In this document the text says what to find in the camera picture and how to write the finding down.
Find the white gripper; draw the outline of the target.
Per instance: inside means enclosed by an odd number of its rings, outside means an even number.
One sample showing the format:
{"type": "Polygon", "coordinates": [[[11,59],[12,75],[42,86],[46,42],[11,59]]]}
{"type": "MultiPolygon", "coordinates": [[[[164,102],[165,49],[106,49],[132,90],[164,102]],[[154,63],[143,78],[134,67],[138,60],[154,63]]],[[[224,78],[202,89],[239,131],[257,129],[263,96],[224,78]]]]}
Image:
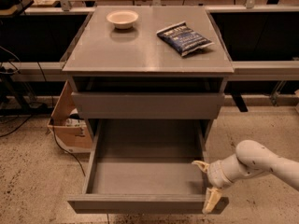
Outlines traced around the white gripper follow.
{"type": "Polygon", "coordinates": [[[208,181],[213,186],[206,189],[206,199],[202,209],[204,214],[209,214],[221,199],[221,189],[227,189],[233,183],[225,175],[222,161],[214,161],[210,164],[204,161],[193,161],[192,165],[196,165],[203,173],[207,173],[208,181]]]}

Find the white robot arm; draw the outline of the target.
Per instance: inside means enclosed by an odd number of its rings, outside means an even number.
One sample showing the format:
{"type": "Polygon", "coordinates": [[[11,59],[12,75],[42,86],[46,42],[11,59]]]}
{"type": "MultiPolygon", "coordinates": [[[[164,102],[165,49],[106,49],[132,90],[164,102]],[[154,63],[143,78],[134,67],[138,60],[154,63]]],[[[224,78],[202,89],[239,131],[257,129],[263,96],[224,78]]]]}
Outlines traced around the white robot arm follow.
{"type": "Polygon", "coordinates": [[[206,189],[203,213],[213,211],[225,189],[236,181],[259,175],[271,174],[299,190],[299,163],[283,158],[264,145],[253,141],[241,141],[235,147],[235,154],[212,163],[193,161],[203,173],[206,173],[211,188],[206,189]]]}

